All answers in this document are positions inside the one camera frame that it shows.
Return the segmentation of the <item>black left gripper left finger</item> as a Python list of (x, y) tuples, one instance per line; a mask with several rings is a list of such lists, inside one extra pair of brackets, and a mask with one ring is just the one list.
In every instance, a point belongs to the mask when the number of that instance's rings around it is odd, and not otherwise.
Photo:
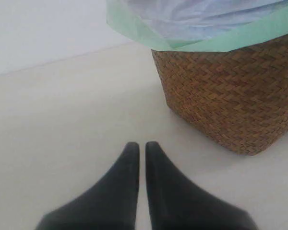
[(73, 201), (46, 214), (38, 230), (133, 230), (139, 192), (140, 148), (125, 145), (107, 173)]

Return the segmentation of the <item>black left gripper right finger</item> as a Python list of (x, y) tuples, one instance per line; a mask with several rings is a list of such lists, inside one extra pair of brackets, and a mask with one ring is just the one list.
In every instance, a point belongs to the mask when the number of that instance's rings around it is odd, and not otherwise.
[(201, 189), (157, 142), (145, 146), (146, 189), (154, 230), (251, 230), (250, 215)]

